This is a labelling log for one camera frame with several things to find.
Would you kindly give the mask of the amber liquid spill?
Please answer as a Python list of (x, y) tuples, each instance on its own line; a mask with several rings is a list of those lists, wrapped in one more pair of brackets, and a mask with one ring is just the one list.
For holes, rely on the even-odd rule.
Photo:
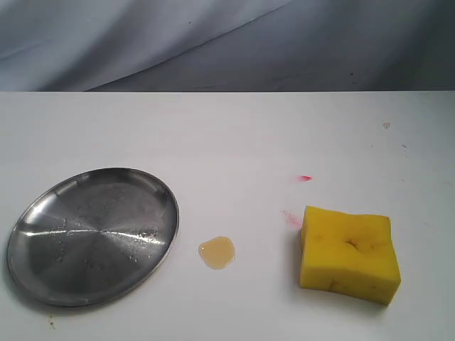
[(216, 237), (200, 244), (198, 254), (206, 266), (220, 270), (234, 261), (235, 246), (228, 237)]

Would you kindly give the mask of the grey-blue fabric backdrop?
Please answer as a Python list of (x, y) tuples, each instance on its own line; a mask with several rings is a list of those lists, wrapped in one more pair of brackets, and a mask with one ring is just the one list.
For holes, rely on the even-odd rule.
[(3, 91), (453, 88), (453, 1), (1, 2)]

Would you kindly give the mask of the yellow sponge block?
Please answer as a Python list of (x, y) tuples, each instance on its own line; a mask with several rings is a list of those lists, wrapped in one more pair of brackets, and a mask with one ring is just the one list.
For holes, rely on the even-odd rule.
[(308, 206), (301, 247), (302, 288), (389, 305), (401, 284), (389, 217)]

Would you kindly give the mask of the round stainless steel plate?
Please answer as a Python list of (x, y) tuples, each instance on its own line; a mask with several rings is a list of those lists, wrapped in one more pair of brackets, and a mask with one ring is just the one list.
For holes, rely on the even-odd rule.
[(161, 179), (132, 168), (90, 170), (23, 211), (6, 245), (6, 268), (16, 291), (31, 300), (102, 305), (164, 263), (178, 228), (178, 202)]

